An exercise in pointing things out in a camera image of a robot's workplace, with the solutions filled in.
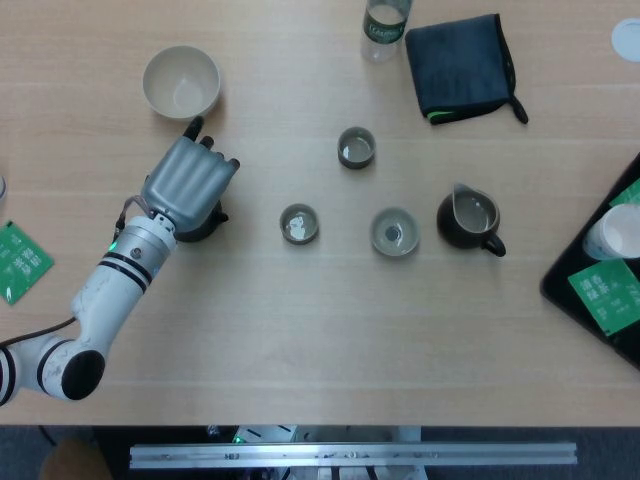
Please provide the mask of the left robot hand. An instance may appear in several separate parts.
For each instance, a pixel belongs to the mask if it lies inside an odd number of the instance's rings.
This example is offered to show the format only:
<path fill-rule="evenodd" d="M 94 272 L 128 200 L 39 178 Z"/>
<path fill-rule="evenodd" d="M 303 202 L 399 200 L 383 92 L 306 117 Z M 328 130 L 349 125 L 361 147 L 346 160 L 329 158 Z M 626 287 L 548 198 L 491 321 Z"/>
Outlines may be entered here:
<path fill-rule="evenodd" d="M 240 168 L 212 149 L 212 137 L 199 136 L 203 124 L 201 116 L 189 123 L 141 189 L 150 209 L 174 224 L 179 242 L 199 242 L 228 220 L 221 197 Z"/>

